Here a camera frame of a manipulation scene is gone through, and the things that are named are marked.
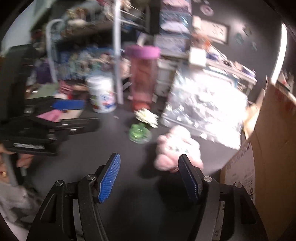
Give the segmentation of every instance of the white plastic jar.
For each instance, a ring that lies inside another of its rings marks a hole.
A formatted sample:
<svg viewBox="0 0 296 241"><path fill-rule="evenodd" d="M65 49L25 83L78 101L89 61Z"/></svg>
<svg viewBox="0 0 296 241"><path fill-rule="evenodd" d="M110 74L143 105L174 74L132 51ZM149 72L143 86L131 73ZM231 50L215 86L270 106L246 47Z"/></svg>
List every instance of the white plastic jar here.
<svg viewBox="0 0 296 241"><path fill-rule="evenodd" d="M93 110L109 113L116 109L112 73L94 74L86 79Z"/></svg>

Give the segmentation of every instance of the gold ring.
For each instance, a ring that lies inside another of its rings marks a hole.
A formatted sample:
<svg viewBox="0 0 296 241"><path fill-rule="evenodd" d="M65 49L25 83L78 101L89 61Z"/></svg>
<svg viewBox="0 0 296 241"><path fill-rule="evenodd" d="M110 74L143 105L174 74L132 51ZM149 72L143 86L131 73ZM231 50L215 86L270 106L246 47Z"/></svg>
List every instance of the gold ring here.
<svg viewBox="0 0 296 241"><path fill-rule="evenodd" d="M1 173L1 176L2 176L2 177L7 177L7 172L2 172L2 173Z"/></svg>

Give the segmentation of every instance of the pink tumbler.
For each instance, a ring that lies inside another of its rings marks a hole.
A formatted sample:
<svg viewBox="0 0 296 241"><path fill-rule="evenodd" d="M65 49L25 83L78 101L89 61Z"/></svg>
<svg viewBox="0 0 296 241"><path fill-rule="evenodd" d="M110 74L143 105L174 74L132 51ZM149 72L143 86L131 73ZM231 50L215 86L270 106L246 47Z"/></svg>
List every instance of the pink tumbler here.
<svg viewBox="0 0 296 241"><path fill-rule="evenodd" d="M131 94L133 110L150 109L157 77L160 49L154 46L129 46L126 54L131 61Z"/></svg>

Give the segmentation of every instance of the white light strip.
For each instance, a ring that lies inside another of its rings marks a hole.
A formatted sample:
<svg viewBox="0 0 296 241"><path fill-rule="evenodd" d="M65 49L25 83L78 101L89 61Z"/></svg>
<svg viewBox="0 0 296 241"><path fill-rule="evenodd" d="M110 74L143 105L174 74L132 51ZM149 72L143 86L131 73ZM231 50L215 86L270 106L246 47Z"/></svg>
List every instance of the white light strip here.
<svg viewBox="0 0 296 241"><path fill-rule="evenodd" d="M281 44L279 47L279 55L276 60L276 65L274 67L274 72L272 73L271 76L271 83L275 84L279 74L281 72L281 68L283 66L285 54L286 54L286 49L287 49L287 39L288 39L288 33L286 26L284 24L281 25Z"/></svg>

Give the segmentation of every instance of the person's hand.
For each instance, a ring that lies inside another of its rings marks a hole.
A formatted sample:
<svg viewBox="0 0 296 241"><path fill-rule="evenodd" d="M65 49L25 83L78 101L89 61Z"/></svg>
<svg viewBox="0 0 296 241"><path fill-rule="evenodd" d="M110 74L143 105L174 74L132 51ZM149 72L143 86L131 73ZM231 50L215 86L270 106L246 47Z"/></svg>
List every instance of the person's hand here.
<svg viewBox="0 0 296 241"><path fill-rule="evenodd" d="M2 153L12 155L14 154L14 152L7 151L4 145L0 144L0 181L9 183L9 176L7 173L7 169L1 156ZM33 157L34 155L30 155L30 154L20 154L20 159L17 160L17 167L28 168L32 163Z"/></svg>

